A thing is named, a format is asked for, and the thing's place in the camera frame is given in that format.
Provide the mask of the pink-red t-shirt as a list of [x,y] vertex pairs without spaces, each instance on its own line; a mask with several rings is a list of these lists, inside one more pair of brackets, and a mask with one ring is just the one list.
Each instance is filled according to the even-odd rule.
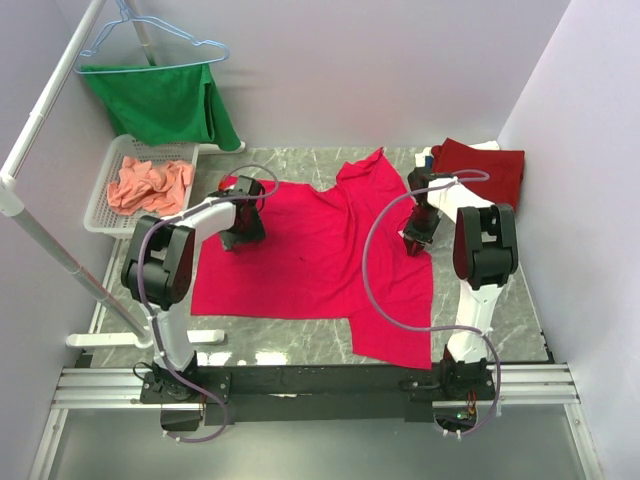
[[202,244],[192,315],[345,318],[355,354],[431,368],[432,257],[409,256],[399,234],[412,201],[400,200],[369,232],[406,191],[384,151],[344,164],[326,191],[291,182],[266,187],[275,194],[260,214],[264,240],[229,252],[218,237]]

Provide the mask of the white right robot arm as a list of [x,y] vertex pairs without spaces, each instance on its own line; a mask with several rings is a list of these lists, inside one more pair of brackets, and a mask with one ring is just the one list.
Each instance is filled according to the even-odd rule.
[[452,263],[460,281],[457,328],[439,363],[439,387],[460,399],[482,382],[489,348],[483,336],[491,327],[497,300],[518,267],[515,211],[480,197],[455,174],[427,166],[408,175],[415,206],[402,231],[407,254],[417,255],[433,242],[446,217],[454,223]]

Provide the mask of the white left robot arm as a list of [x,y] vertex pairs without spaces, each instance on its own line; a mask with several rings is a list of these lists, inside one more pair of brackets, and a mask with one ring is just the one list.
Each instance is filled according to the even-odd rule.
[[130,240],[121,284],[145,312],[153,342],[153,366],[168,374],[164,389],[176,401],[200,388],[184,299],[191,290],[195,250],[218,237],[225,252],[266,238],[259,207],[267,196],[258,180],[241,175],[200,203],[166,218],[141,217]]

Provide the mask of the dark red folded t-shirt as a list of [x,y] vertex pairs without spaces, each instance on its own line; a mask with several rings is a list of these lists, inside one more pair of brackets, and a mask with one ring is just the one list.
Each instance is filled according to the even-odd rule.
[[518,209],[520,189],[524,175],[523,150],[485,150],[474,148],[447,138],[431,148],[433,171],[454,173],[460,170],[481,170],[489,175],[482,182],[466,186],[478,196],[496,204],[509,204]]

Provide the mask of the salmon orange t-shirt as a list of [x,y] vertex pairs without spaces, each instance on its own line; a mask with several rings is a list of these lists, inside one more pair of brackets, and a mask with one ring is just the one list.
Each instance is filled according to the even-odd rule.
[[194,172],[195,167],[182,160],[154,165],[125,156],[118,180],[107,186],[108,205],[120,215],[132,215],[139,210],[175,215],[184,206]]

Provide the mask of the green hanging t-shirt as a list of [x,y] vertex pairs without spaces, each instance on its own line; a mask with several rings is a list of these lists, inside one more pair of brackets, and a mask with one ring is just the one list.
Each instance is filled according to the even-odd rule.
[[158,146],[175,142],[241,147],[210,67],[170,69],[84,66],[81,74],[104,105],[114,131]]

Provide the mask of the white plastic laundry basket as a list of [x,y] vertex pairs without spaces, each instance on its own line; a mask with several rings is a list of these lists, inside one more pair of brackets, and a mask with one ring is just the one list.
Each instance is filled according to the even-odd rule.
[[85,228],[128,238],[141,216],[169,216],[186,209],[198,153],[199,147],[191,143],[152,147],[130,135],[117,137],[85,212]]

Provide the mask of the aluminium rail frame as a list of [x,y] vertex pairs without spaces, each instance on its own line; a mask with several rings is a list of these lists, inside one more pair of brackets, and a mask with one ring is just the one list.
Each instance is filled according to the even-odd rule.
[[[444,409],[561,405],[584,475],[604,476],[567,365],[507,364],[446,372],[388,365],[205,366],[202,383],[236,422],[401,418],[426,422]],[[214,422],[223,414],[192,390],[147,368],[69,368],[58,382],[30,476],[48,478],[73,410],[157,409]]]

